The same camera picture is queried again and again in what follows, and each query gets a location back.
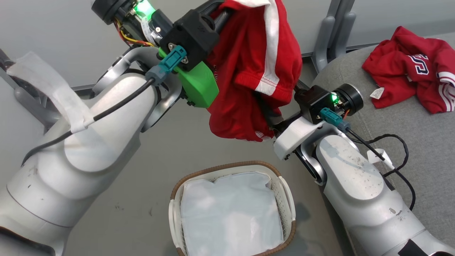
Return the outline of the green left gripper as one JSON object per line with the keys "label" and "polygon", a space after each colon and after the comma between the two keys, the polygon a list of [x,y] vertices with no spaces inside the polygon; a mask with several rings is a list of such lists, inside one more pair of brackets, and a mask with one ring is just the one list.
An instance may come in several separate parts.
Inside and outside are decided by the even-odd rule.
{"label": "green left gripper", "polygon": [[[233,9],[218,9],[219,5],[220,0],[207,0],[194,9],[213,20],[208,21],[208,24],[217,34],[221,34],[234,14]],[[153,8],[149,0],[92,0],[91,9],[104,23],[116,26],[121,39],[130,45],[127,53],[138,54],[135,60],[144,72],[152,67],[152,64],[147,63],[152,57],[161,60],[169,54],[161,49],[159,42],[170,31],[174,22],[170,21],[162,10]],[[152,50],[158,52],[149,57]],[[182,86],[177,95],[186,98],[191,106],[208,108],[218,95],[215,77],[206,60],[190,71],[176,66],[174,73]]]}

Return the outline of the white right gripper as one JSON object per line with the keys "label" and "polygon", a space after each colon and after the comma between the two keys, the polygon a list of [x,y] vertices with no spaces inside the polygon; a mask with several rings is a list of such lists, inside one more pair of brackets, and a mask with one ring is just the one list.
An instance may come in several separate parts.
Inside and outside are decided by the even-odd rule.
{"label": "white right gripper", "polygon": [[[332,93],[335,111],[342,118],[354,115],[364,106],[363,98],[359,90],[351,84],[345,83],[337,87]],[[257,94],[257,104],[270,130],[275,133],[274,152],[279,159],[286,159],[289,154],[313,144],[324,136],[335,134],[345,136],[335,126],[321,121],[312,124],[308,117],[300,112],[291,118],[284,120],[281,114],[275,112],[265,101],[262,94]]]}

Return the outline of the red and white jersey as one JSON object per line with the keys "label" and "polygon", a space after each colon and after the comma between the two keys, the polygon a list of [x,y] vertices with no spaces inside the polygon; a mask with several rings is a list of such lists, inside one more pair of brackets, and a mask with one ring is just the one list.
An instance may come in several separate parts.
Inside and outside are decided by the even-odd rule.
{"label": "red and white jersey", "polygon": [[273,112],[290,103],[302,69],[299,43],[282,0],[224,0],[212,13],[233,10],[208,57],[219,93],[209,127],[221,138],[263,142],[273,137],[254,92]]}

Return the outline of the red jersey with navy number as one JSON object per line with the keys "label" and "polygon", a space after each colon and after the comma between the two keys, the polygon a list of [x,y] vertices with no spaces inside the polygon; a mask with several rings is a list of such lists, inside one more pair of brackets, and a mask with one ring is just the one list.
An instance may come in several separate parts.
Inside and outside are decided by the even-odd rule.
{"label": "red jersey with navy number", "polygon": [[431,114],[455,111],[455,49],[442,39],[400,26],[374,48],[362,69],[378,86],[370,95],[377,109],[416,96]]}

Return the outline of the grey fabric sofa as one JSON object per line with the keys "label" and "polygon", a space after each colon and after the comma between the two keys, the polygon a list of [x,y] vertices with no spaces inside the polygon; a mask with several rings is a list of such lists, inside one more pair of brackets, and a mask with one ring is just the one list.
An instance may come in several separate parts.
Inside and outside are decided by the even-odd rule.
{"label": "grey fabric sofa", "polygon": [[374,46],[332,60],[313,81],[328,91],[348,83],[363,96],[364,107],[348,118],[354,132],[369,140],[385,133],[403,138],[409,159],[400,172],[416,191],[413,213],[437,239],[455,248],[455,112],[431,115],[416,97],[376,109],[377,89],[362,65]]}

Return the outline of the white basket liner cloth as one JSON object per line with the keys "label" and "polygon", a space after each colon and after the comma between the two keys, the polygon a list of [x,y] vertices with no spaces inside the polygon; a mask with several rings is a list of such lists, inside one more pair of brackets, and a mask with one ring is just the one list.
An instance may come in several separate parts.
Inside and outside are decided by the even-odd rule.
{"label": "white basket liner cloth", "polygon": [[284,242],[271,178],[259,172],[184,185],[181,221],[188,256],[253,256]]}

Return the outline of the white laundry basket brown rim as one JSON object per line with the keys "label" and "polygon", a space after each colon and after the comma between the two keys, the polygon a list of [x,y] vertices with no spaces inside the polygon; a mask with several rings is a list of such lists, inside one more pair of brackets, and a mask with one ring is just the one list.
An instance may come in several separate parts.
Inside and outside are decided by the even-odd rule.
{"label": "white laundry basket brown rim", "polygon": [[294,198],[286,180],[282,177],[280,172],[268,162],[234,162],[231,164],[223,164],[220,166],[210,167],[187,175],[182,178],[174,187],[171,194],[171,200],[169,202],[168,217],[172,240],[179,256],[188,256],[184,240],[180,210],[184,185],[194,180],[206,179],[213,182],[223,176],[248,172],[263,173],[271,178],[270,188],[275,195],[284,238],[284,242],[276,248],[253,256],[271,256],[275,253],[278,253],[279,251],[284,250],[284,248],[286,248],[291,243],[297,229],[296,210]]}

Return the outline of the grey corner partition post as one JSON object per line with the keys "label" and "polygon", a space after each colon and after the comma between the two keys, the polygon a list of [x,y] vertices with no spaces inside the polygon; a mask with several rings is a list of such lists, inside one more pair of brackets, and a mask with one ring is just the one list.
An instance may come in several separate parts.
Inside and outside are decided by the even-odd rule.
{"label": "grey corner partition post", "polygon": [[0,48],[0,77],[2,77],[14,90],[18,84],[7,74],[7,69],[13,65],[13,61]]}

